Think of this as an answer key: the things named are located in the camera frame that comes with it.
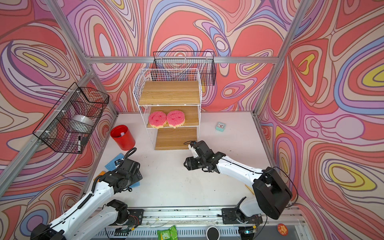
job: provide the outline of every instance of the black wire basket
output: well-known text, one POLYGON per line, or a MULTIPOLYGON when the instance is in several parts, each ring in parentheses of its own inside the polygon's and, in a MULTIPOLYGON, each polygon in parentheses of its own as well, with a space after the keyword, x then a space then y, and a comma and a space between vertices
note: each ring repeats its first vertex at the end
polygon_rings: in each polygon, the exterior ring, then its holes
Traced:
MULTIPOLYGON (((65 97, 66 93, 71 92, 71 87, 63 94, 62 98, 65 97)), ((37 131, 45 117, 33 131, 33 134, 55 152, 81 154, 108 102, 108 94, 94 88, 76 85, 69 101, 48 127, 43 131, 37 131)))
MULTIPOLYGON (((153 56, 152 69, 197 68, 200 72, 201 85, 215 85, 216 65, 213 51, 155 51, 153 56)), ((163 81, 163 78, 158 74, 152 74, 152 80, 163 81)))

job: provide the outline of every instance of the round coaster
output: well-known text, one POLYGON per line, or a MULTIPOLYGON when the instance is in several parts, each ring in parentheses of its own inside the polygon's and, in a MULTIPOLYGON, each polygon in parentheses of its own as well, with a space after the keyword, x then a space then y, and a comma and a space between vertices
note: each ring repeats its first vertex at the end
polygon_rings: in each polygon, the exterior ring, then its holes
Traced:
POLYGON ((288 235, 288 228, 284 224, 282 224, 282 223, 277 225, 277 230, 283 236, 287 236, 288 235))

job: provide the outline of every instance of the psychedelic wallpaper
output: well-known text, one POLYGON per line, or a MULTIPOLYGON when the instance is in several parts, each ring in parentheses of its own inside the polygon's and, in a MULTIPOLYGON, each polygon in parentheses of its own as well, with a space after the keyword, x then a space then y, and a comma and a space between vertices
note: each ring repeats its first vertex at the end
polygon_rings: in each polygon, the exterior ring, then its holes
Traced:
POLYGON ((384 239, 383 59, 384 1, 316 0, 258 111, 315 239, 384 239))
MULTIPOLYGON (((212 50, 216 56, 277 56, 298 6, 285 0, 59 1, 90 56, 153 56, 212 50)), ((137 111, 132 89, 150 64, 94 64, 118 112, 137 111)), ((217 64, 203 110, 251 111, 271 64, 217 64)))
MULTIPOLYGON (((202 86, 203 111, 252 111, 272 64, 230 63, 227 76, 216 75, 215 86, 202 86)), ((140 71, 151 64, 97 63, 99 76, 118 112, 138 111, 132 90, 140 71)))
MULTIPOLYGON (((0 1, 0 174, 33 129, 85 71, 43 0, 0 1)), ((0 198, 0 239, 29 239, 69 208, 110 129, 103 113, 83 154, 42 145, 0 198)))

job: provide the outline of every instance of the red container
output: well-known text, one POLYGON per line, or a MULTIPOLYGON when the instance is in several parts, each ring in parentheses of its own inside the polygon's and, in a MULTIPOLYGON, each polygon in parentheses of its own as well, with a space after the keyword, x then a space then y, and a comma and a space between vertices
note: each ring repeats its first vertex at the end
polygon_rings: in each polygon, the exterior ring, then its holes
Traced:
POLYGON ((119 125, 114 127, 111 131, 111 137, 119 145, 121 150, 127 151, 135 146, 135 140, 132 137, 129 129, 125 125, 119 125))

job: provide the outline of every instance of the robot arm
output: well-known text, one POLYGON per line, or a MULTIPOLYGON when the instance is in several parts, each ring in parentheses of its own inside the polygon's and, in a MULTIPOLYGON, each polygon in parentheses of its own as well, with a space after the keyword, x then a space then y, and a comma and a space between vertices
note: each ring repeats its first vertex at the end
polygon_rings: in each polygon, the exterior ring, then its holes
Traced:
POLYGON ((253 199, 242 199, 239 210, 247 217, 265 213, 278 219, 292 198, 292 193, 273 168, 257 169, 239 163, 222 152, 214 153, 204 141, 192 142, 188 148, 193 157, 185 160, 188 170, 201 168, 204 172, 222 173, 253 188, 253 199))
POLYGON ((103 202, 118 192, 132 191, 130 186, 142 179, 140 164, 128 159, 128 156, 126 154, 115 170, 96 177, 91 191, 68 211, 48 225, 41 223, 35 227, 31 240, 89 240, 112 223, 125 224, 129 215, 127 205, 118 200, 110 201, 99 214, 87 219, 103 202))

